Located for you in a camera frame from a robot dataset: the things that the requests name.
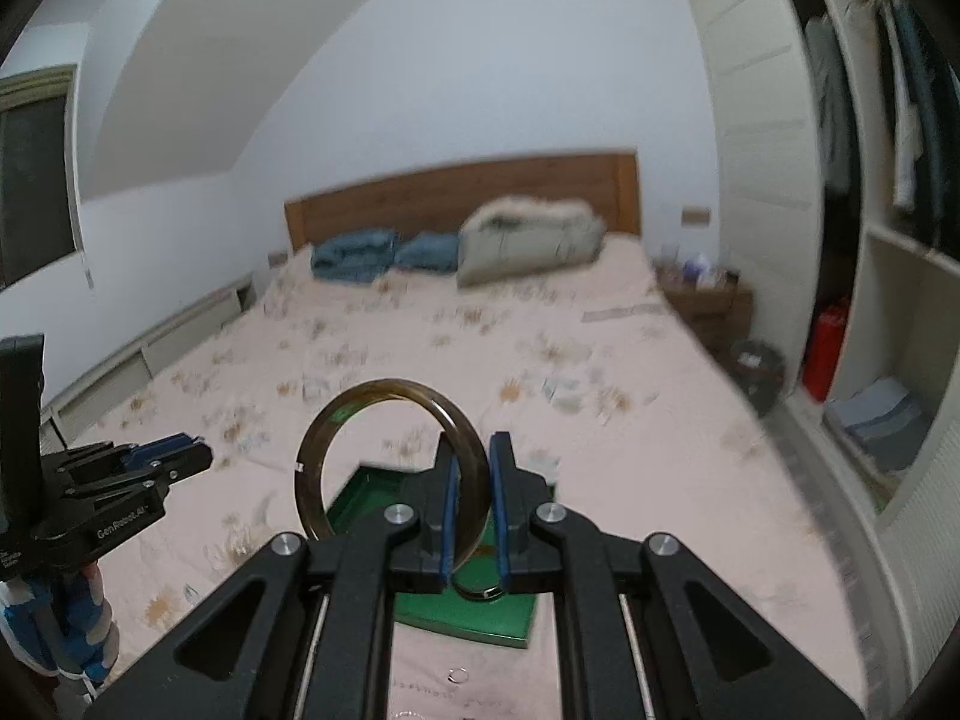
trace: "trash can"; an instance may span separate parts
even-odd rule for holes
[[[770,413],[776,405],[776,396],[784,387],[784,356],[763,341],[734,341],[725,367],[757,414],[766,416]]]

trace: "hanging clothes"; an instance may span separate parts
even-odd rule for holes
[[[947,196],[944,208],[943,250],[960,260],[960,81],[947,58],[940,54],[949,73],[949,90],[945,93],[944,117],[949,132],[947,141]]]
[[[826,17],[810,19],[803,34],[813,75],[824,186],[834,194],[848,194],[853,184],[856,134],[840,44],[833,24]]]
[[[914,194],[917,189],[916,162],[923,153],[923,136],[917,106],[910,100],[907,87],[904,55],[890,0],[877,0],[880,6],[877,17],[880,21],[881,74],[883,77],[884,101],[887,122],[891,127],[894,142],[894,206],[905,213],[914,210]]]
[[[923,155],[917,162],[914,203],[914,235],[923,244],[957,248],[958,181],[957,124],[949,63],[938,49],[917,11],[906,0],[893,0],[892,9],[899,38],[907,86],[917,103]]]

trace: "white wardrobe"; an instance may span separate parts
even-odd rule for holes
[[[851,26],[868,0],[690,0],[709,75],[726,265],[755,289],[752,336],[787,360],[784,410],[816,451],[818,479],[870,549],[916,685],[960,615],[960,263],[898,228],[877,33]],[[834,24],[856,115],[859,240],[851,312],[830,396],[895,375],[936,415],[889,500],[877,499],[796,381],[817,295],[824,182],[802,20]],[[894,699],[904,696],[894,690]]]

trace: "bed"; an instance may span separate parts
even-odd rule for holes
[[[455,230],[501,194],[589,201],[611,230],[597,263],[459,292],[449,276],[390,271],[360,287],[310,275],[311,242],[373,225]],[[426,170],[292,201],[286,218],[296,253],[256,306],[82,438],[184,431],[215,456],[174,487],[165,519],[101,560],[117,671],[273,533],[301,531],[293,464],[307,426],[342,389],[391,376],[438,389],[481,437],[511,431],[518,463],[554,469],[558,499],[602,530],[678,535],[863,706],[827,543],[745,400],[665,304],[640,242],[632,153]],[[411,404],[364,410],[331,447],[325,500],[360,461],[429,466],[436,437]],[[397,626],[390,713],[560,717],[546,601],[526,650]],[[452,669],[469,680],[450,683]]]

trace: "floral bedsheet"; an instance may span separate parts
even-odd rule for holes
[[[640,241],[598,262],[458,292],[391,271],[370,286],[313,279],[301,252],[264,298],[80,439],[206,437],[209,471],[100,565],[121,632],[118,671],[273,533],[301,531],[299,442],[342,389],[401,377],[451,398],[481,437],[558,478],[560,501],[610,533],[675,533],[861,706],[865,685],[829,549],[747,403],[666,306]],[[421,469],[438,427],[385,403],[349,420],[325,468],[332,500],[360,461]],[[448,680],[452,669],[459,685]],[[390,711],[559,718],[553,608],[527,650],[397,626]]]

